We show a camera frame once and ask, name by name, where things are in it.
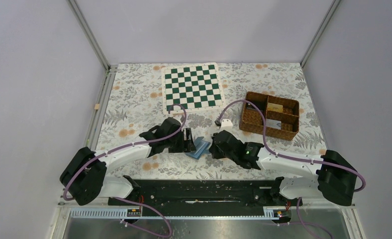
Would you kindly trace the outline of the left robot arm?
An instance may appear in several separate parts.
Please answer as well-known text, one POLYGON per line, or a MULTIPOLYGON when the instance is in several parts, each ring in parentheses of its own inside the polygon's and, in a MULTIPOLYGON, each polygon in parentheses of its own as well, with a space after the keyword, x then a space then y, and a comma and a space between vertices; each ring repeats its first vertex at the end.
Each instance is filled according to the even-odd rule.
POLYGON ((60 176, 65 187, 65 200, 87 205, 96 198, 120 197, 132 205, 139 192, 126 176, 116 177, 114 170, 136 160, 149 158, 167 150, 168 153, 194 152, 192 130, 172 117, 139 134, 135 141, 112 150, 92 151, 83 147, 77 151, 60 176))

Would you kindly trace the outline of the blue card holder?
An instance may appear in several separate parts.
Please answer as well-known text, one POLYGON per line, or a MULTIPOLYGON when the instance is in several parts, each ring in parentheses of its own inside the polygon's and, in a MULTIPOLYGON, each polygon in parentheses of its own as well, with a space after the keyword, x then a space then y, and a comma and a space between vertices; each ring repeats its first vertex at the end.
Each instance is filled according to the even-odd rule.
POLYGON ((204 154, 209 154, 210 142, 205 140, 203 136, 197 137, 194 140, 196 150, 193 152, 186 152, 185 155, 194 159, 200 159, 204 154))

